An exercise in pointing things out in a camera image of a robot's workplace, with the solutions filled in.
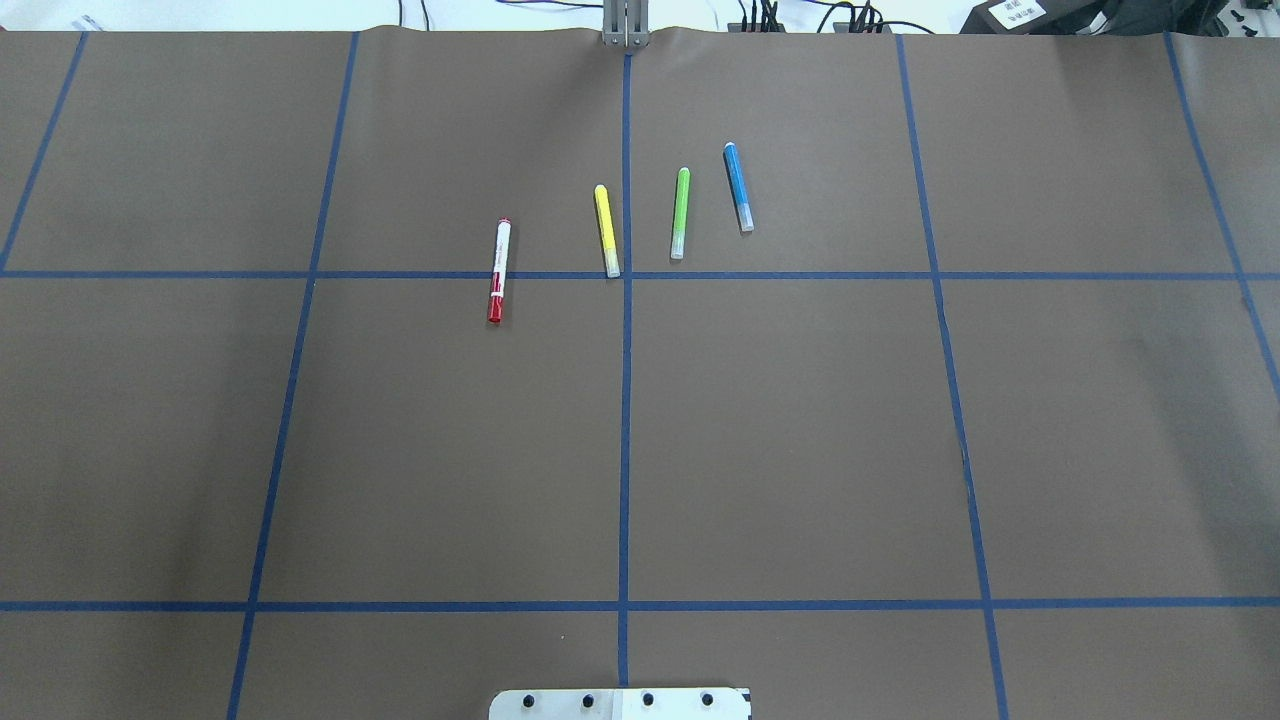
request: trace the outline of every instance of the blue marker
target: blue marker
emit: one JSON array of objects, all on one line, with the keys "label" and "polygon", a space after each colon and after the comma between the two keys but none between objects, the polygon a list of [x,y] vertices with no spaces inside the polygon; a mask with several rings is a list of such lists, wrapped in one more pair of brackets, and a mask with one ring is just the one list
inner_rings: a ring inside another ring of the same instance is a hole
[{"label": "blue marker", "polygon": [[737,205],[737,227],[742,232],[755,229],[751,219],[751,201],[746,197],[746,179],[742,177],[742,160],[737,158],[737,145],[724,143],[724,167],[728,168],[728,184],[733,190],[733,205]]}]

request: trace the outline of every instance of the marker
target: marker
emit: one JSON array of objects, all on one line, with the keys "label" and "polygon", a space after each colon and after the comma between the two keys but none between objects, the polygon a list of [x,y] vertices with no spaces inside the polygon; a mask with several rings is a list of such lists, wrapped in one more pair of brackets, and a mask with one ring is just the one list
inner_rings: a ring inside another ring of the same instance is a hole
[{"label": "marker", "polygon": [[728,168],[728,184],[733,191],[733,205],[737,206],[737,227],[742,232],[755,229],[751,219],[751,201],[746,197],[746,179],[742,178],[742,160],[737,156],[737,145],[724,143],[724,167]]},{"label": "marker", "polygon": [[616,278],[618,269],[618,247],[613,243],[613,213],[609,211],[609,190],[595,186],[595,219],[600,222],[600,247],[604,249],[604,274]]},{"label": "marker", "polygon": [[685,224],[689,222],[689,168],[676,173],[676,213],[671,220],[671,259],[685,258]]},{"label": "marker", "polygon": [[489,322],[502,322],[502,299],[507,292],[507,246],[511,245],[511,219],[498,220],[498,242],[493,251],[493,284],[489,287]]}]

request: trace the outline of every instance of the yellow marker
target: yellow marker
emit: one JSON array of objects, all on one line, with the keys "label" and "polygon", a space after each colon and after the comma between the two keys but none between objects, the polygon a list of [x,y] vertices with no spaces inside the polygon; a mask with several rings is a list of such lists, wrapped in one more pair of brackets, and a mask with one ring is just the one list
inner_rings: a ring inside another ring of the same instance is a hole
[{"label": "yellow marker", "polygon": [[600,247],[604,249],[604,274],[616,278],[618,270],[618,247],[613,243],[613,213],[609,211],[609,190],[595,186],[595,219],[600,222]]}]

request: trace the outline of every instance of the black device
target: black device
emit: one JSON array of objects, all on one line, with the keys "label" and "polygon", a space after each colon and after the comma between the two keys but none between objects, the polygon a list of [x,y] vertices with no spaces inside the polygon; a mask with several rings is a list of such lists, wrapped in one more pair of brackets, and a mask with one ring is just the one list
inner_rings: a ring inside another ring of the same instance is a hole
[{"label": "black device", "polygon": [[1110,0],[988,0],[969,10],[963,35],[1070,35]]},{"label": "black device", "polygon": [[1102,13],[1107,35],[1226,35],[1228,0],[989,0],[969,12],[961,33],[1074,35]]}]

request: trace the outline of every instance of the red marker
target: red marker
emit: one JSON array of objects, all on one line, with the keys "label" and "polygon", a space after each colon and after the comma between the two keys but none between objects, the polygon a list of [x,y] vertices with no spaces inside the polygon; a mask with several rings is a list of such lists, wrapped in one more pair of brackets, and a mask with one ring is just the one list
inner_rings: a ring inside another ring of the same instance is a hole
[{"label": "red marker", "polygon": [[498,220],[498,246],[493,252],[493,283],[489,287],[489,322],[502,322],[502,297],[507,292],[507,245],[511,243],[511,219]]}]

